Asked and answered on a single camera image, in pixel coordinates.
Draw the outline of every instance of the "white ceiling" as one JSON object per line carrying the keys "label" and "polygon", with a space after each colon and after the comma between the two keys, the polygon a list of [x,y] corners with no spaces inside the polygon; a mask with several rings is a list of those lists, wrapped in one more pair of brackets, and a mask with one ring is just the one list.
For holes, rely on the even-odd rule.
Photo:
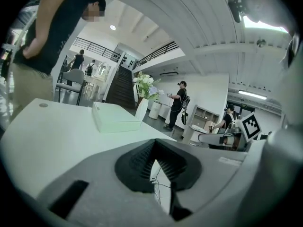
{"label": "white ceiling", "polygon": [[[243,22],[234,22],[227,0],[120,1],[155,22],[152,24],[146,19],[146,22],[141,21],[137,25],[135,32],[143,40],[153,31],[155,24],[163,31],[155,33],[154,38],[150,37],[150,41],[145,42],[150,43],[150,48],[167,40],[165,37],[160,41],[162,35],[167,33],[187,57],[187,62],[147,70],[149,73],[174,69],[179,73],[200,73],[202,76],[229,73],[230,88],[253,88],[255,92],[266,94],[270,98],[268,101],[272,100],[271,92],[283,74],[279,62],[291,40],[289,34],[245,28]],[[119,21],[120,17],[122,27],[132,28],[139,15],[134,15],[135,12],[129,6],[129,11],[122,15],[121,9],[113,9],[114,15],[109,19]],[[267,45],[257,48],[258,39],[265,39]]]}
{"label": "white ceiling", "polygon": [[[116,30],[111,30],[110,25],[115,25]],[[172,41],[152,20],[118,0],[107,5],[104,18],[87,26],[111,35],[144,56]]]}

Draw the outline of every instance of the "black shirt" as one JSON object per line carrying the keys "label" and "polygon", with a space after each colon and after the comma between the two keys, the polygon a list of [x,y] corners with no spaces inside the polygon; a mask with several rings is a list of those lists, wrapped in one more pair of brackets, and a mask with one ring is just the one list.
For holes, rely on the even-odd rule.
{"label": "black shirt", "polygon": [[225,124],[222,126],[223,129],[227,129],[229,124],[232,122],[232,117],[227,113],[224,118]]}
{"label": "black shirt", "polygon": [[177,95],[180,96],[179,99],[174,99],[174,102],[172,103],[172,105],[175,107],[175,108],[180,108],[182,107],[182,102],[183,100],[185,99],[185,96],[186,96],[186,89],[180,89],[177,93]]}
{"label": "black shirt", "polygon": [[76,59],[71,67],[72,69],[79,69],[80,65],[82,64],[82,62],[84,62],[84,57],[81,54],[75,55]]}
{"label": "black shirt", "polygon": [[37,56],[26,59],[22,51],[36,37],[36,21],[34,21],[28,29],[25,45],[16,53],[14,62],[49,75],[87,6],[88,0],[64,0],[53,17],[47,41],[41,52]]}

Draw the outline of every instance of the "white flowers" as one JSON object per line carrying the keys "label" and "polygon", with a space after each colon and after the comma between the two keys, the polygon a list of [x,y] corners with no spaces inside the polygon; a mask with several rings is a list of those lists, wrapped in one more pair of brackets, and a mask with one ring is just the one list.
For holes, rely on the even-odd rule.
{"label": "white flowers", "polygon": [[159,82],[159,80],[154,81],[150,75],[143,74],[141,71],[138,76],[133,79],[133,82],[137,85],[139,96],[156,100],[160,95],[164,94],[163,90],[158,90],[153,84]]}
{"label": "white flowers", "polygon": [[160,95],[163,95],[163,94],[164,94],[164,91],[163,91],[163,90],[158,90],[158,93],[159,93]]}
{"label": "white flowers", "polygon": [[149,95],[154,95],[158,92],[156,87],[150,87],[148,90]]}

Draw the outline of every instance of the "staircase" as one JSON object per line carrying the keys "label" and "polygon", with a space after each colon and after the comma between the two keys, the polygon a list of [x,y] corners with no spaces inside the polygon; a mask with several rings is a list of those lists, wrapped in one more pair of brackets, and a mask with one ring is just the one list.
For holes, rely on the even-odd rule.
{"label": "staircase", "polygon": [[115,74],[105,102],[117,104],[124,108],[135,109],[133,87],[132,72],[120,66]]}

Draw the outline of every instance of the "gray chair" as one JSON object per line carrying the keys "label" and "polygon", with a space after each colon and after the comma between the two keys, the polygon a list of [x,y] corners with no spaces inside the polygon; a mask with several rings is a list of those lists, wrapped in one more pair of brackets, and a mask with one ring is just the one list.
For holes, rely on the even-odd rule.
{"label": "gray chair", "polygon": [[[66,84],[62,83],[63,79],[79,83],[81,85],[81,87],[80,88],[76,88],[76,87],[72,87],[72,86],[66,85]],[[60,78],[60,83],[57,83],[57,85],[56,85],[56,88],[57,87],[59,88],[58,102],[60,102],[60,92],[61,92],[61,88],[63,88],[63,89],[66,89],[66,90],[70,90],[72,92],[79,93],[78,99],[77,99],[77,103],[76,103],[76,105],[79,105],[81,94],[82,94],[82,90],[83,90],[84,86],[85,86],[85,81],[84,81],[84,73],[83,73],[83,71],[81,71],[80,69],[73,69],[70,72],[64,72],[63,75]]]}

